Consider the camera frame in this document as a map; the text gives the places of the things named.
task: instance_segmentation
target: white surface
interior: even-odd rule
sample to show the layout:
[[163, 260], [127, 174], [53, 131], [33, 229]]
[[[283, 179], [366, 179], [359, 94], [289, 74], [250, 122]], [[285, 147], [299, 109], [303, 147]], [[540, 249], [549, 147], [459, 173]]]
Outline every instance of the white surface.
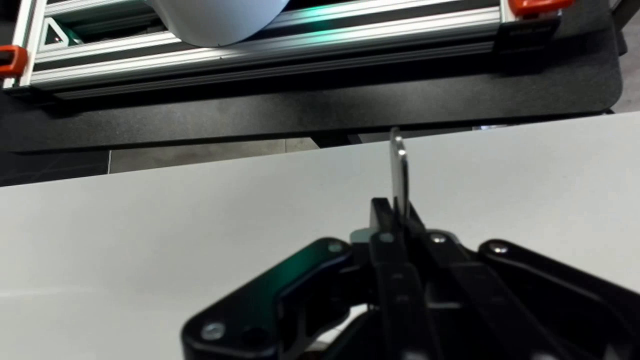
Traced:
[[[637, 115], [407, 142], [414, 206], [640, 291]], [[180, 360], [198, 310], [368, 226], [385, 145], [0, 190], [0, 358]]]
[[195, 47], [239, 43], [269, 25], [288, 0], [146, 0], [177, 38]]

